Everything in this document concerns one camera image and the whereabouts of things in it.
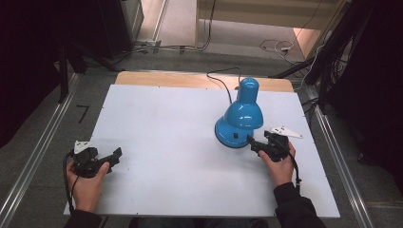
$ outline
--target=black sleeve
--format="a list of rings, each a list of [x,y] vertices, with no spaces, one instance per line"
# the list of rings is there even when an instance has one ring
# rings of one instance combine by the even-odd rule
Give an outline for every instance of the black sleeve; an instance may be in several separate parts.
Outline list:
[[[274,193],[278,203],[276,214],[281,227],[326,227],[317,216],[311,200],[302,197],[291,182],[278,186]]]
[[[68,219],[65,228],[98,228],[101,217],[86,211],[74,210]]]

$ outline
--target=wire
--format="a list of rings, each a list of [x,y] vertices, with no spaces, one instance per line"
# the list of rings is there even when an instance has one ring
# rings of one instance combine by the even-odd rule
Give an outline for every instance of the wire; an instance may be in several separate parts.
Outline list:
[[[65,188],[66,188],[66,194],[67,194],[67,201],[68,201],[68,210],[70,213],[74,211],[74,206],[72,202],[72,196],[70,195],[70,190],[68,189],[68,180],[67,180],[67,159],[68,157],[72,156],[72,151],[68,152],[65,155],[65,159],[63,161],[63,177],[65,179]]]
[[[297,36],[296,36],[296,39],[295,39],[294,42],[292,43],[293,46],[294,46],[294,43],[296,42],[296,40],[297,40],[299,34],[302,32],[302,30],[305,29],[305,27],[308,26],[308,24],[314,19],[315,15],[317,14],[317,10],[319,9],[320,5],[322,4],[322,1],[323,1],[323,0],[320,0],[319,4],[317,4],[317,8],[315,9],[314,14],[312,14],[311,19],[309,19],[309,21],[307,21],[307,22],[305,23],[305,25],[303,25],[303,27],[299,30],[299,32],[298,32],[298,34],[297,34]]]
[[[263,44],[266,43],[267,41],[276,41],[276,43],[275,43],[275,50],[274,50],[274,51],[268,50],[268,49],[266,48],[266,46],[263,45]],[[289,41],[279,41],[279,40],[275,40],[275,39],[268,39],[268,40],[263,40],[263,41],[260,43],[259,47],[260,47],[260,49],[262,49],[262,50],[264,50],[264,51],[267,51],[267,52],[276,52],[283,60],[285,60],[285,61],[287,61],[288,63],[291,64],[291,65],[290,65],[290,68],[291,68],[292,66],[294,66],[294,65],[297,65],[297,64],[301,63],[301,62],[292,62],[292,61],[289,61],[289,60],[286,58],[286,55],[288,54],[288,51],[285,51],[284,54],[281,54],[280,52],[278,52],[278,50],[277,50],[277,44],[279,44],[279,43],[281,43],[281,42],[288,42],[288,43],[291,43],[291,42],[289,42]],[[305,76],[305,74],[304,74],[301,70],[299,70],[298,72],[302,75],[302,77]],[[293,75],[294,75],[296,78],[301,78],[301,76],[296,75],[295,72],[293,73]]]
[[[207,75],[206,75],[207,78],[213,79],[213,80],[217,80],[217,81],[221,82],[221,83],[225,86],[225,89],[226,89],[226,91],[227,91],[227,93],[228,93],[229,104],[232,104],[232,98],[231,98],[231,94],[229,93],[229,89],[228,89],[227,85],[226,85],[225,82],[223,82],[222,80],[220,80],[220,79],[218,79],[218,78],[215,78],[215,77],[212,77],[212,76],[210,76],[209,74],[217,73],[217,72],[224,72],[224,71],[231,70],[231,69],[237,69],[237,70],[240,72],[240,73],[239,73],[239,76],[238,76],[238,85],[239,85],[239,84],[240,84],[240,75],[242,74],[242,71],[240,70],[239,67],[232,67],[232,68],[227,68],[227,69],[213,70],[213,71],[208,72]]]
[[[143,52],[143,51],[146,51],[146,50],[152,50],[152,49],[165,49],[165,50],[178,50],[178,51],[204,51],[204,50],[206,50],[207,47],[210,45],[210,41],[211,41],[211,27],[212,27],[212,24],[213,24],[213,17],[214,17],[214,11],[215,11],[215,8],[216,8],[216,1],[217,0],[214,0],[213,7],[212,7],[211,13],[210,13],[207,41],[201,47],[195,47],[195,46],[159,46],[159,47],[146,46],[146,47],[139,47],[139,48],[136,48],[136,49],[133,49],[133,50],[129,51],[128,53],[124,53],[124,54],[121,54],[121,55],[116,55],[115,57],[123,56],[123,58],[118,60],[117,62],[113,63],[112,65],[116,66],[121,61],[123,61],[125,58],[127,58],[127,56],[129,56],[130,54],[137,53],[137,52]]]
[[[296,189],[300,191],[300,183],[302,182],[302,180],[299,178],[299,170],[296,158],[294,158],[294,156],[291,154],[289,150],[288,150],[288,156],[290,156],[291,162],[293,163],[294,168],[296,169]]]
[[[102,222],[100,228],[104,228],[106,225],[106,222],[109,220],[109,217],[105,217],[104,221]]]
[[[75,180],[74,183],[73,183],[73,186],[71,187],[71,198],[73,198],[74,187],[75,187],[75,184],[77,183],[77,180],[78,180],[79,178],[80,178],[80,176],[77,176],[76,180]]]
[[[287,155],[290,156],[291,162],[293,163],[293,166],[294,166],[294,169],[296,169],[296,189],[299,192],[299,190],[300,190],[300,182],[302,180],[299,178],[299,170],[298,170],[298,165],[297,165],[296,158],[294,158],[294,156],[291,154],[290,148],[287,149],[278,140],[276,140],[274,138],[271,138],[271,139],[275,142],[276,146],[280,146],[283,150],[287,151]]]
[[[342,70],[344,69],[343,64],[348,65],[348,61],[341,60],[341,57],[344,54],[346,47],[352,42],[352,40],[353,40],[353,36],[348,41],[345,41],[342,44],[342,46],[336,51],[334,60],[332,61],[332,64],[331,64],[331,75],[330,75],[331,80],[328,84],[328,89],[332,88],[332,86],[335,85],[337,83],[338,79],[341,77],[341,75],[339,73],[342,72]]]
[[[319,99],[319,98],[318,98],[318,97],[313,98],[313,99],[311,99],[311,100],[308,100],[308,101],[302,103],[301,105],[304,106],[304,105],[306,105],[306,104],[308,104],[308,103],[310,103],[310,102],[315,102],[315,101],[317,101],[317,99]]]
[[[314,65],[315,62],[317,61],[317,52],[318,52],[323,46],[325,46],[325,45],[321,45],[321,46],[319,46],[319,47],[317,48],[316,55],[315,55],[315,59],[314,59],[314,61],[312,62],[311,67],[309,68],[308,73],[306,73],[305,76],[302,78],[301,85],[300,85],[298,88],[294,89],[294,91],[295,91],[295,90],[299,90],[299,89],[302,88],[302,85],[303,85],[303,82],[305,81],[306,76],[308,76],[308,74],[311,72],[313,65]]]

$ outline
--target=white table surface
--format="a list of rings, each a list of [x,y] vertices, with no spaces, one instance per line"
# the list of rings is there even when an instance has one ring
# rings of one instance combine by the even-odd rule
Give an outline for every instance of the white table surface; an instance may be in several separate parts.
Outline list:
[[[237,91],[231,94],[235,100]],[[91,140],[99,158],[117,147],[123,155],[106,175],[97,213],[272,217],[277,204],[265,164],[249,145],[228,148],[214,134],[228,104],[219,89],[112,85]],[[258,104],[264,125],[255,139],[267,143],[263,131],[282,125],[302,134],[290,138],[301,195],[320,217],[340,217],[297,94],[260,91]]]

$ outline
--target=white tag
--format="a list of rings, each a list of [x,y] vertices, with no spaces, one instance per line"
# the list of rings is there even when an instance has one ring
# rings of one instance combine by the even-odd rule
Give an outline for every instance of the white tag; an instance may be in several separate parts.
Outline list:
[[[299,138],[302,139],[302,135],[298,134],[297,132],[294,132],[288,128],[286,128],[285,126],[282,127],[272,127],[269,130],[271,133],[276,133],[282,136],[289,136],[289,137],[295,137],[295,138]]]
[[[94,144],[94,142],[78,142],[78,141],[76,141],[76,143],[74,144],[74,154],[79,154],[80,152],[89,148],[93,144]]]

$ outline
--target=human hand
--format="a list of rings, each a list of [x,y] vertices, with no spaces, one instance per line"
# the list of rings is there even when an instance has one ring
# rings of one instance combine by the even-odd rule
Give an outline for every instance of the human hand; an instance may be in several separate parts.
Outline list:
[[[74,162],[67,165],[68,187],[71,188],[77,180],[74,174]],[[109,162],[105,162],[99,169],[98,174],[91,179],[79,178],[74,185],[73,197],[76,203],[76,209],[94,213],[102,193],[102,184],[109,168]]]
[[[296,149],[293,147],[291,142],[288,142],[288,146],[290,148],[291,155],[295,156]],[[273,162],[270,157],[264,153],[264,151],[260,150],[259,155],[269,168],[270,177],[272,178],[275,187],[291,181],[294,166],[290,156],[287,156],[283,161]]]

